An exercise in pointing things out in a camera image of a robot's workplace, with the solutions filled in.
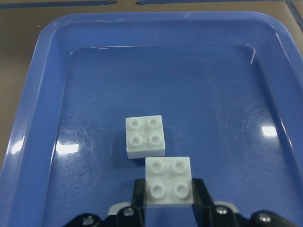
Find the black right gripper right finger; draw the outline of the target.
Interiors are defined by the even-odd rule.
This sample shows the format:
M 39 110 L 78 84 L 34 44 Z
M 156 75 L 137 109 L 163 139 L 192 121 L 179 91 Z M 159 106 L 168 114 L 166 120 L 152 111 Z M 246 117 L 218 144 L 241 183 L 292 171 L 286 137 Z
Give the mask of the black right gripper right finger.
M 210 226 L 210 208 L 214 201 L 202 179 L 192 179 L 193 204 L 192 210 L 198 227 Z

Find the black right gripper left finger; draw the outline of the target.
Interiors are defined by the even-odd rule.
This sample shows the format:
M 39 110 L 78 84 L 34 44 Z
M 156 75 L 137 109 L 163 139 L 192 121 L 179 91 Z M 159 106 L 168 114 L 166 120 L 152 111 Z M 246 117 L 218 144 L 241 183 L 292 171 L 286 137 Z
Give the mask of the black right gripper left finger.
M 145 207 L 146 207 L 146 191 L 145 191 L 145 180 L 136 179 L 134 182 L 134 189 L 131 201 L 131 208 L 134 213 L 131 219 L 134 222 L 135 227 L 145 226 Z

